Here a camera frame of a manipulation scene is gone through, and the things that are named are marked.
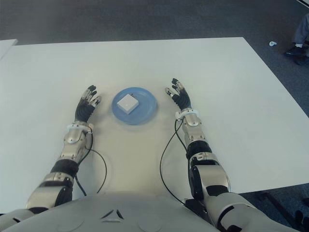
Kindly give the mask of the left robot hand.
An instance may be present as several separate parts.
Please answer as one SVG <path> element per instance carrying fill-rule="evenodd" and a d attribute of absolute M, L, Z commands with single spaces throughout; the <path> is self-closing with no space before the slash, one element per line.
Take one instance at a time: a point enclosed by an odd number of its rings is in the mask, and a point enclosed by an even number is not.
<path fill-rule="evenodd" d="M 91 85 L 89 86 L 85 92 L 82 94 L 74 115 L 75 122 L 83 122 L 87 123 L 91 115 L 93 114 L 95 108 L 101 102 L 101 96 L 97 95 L 95 98 L 94 96 L 97 94 L 96 86 Z"/>

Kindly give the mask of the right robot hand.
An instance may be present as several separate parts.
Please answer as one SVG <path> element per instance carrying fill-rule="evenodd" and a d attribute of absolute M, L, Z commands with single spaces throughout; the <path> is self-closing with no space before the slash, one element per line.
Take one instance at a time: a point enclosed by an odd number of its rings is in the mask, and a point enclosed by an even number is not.
<path fill-rule="evenodd" d="M 192 108 L 190 97 L 184 85 L 176 78 L 173 78 L 171 83 L 173 90 L 166 87 L 165 93 L 170 96 L 181 111 Z"/>

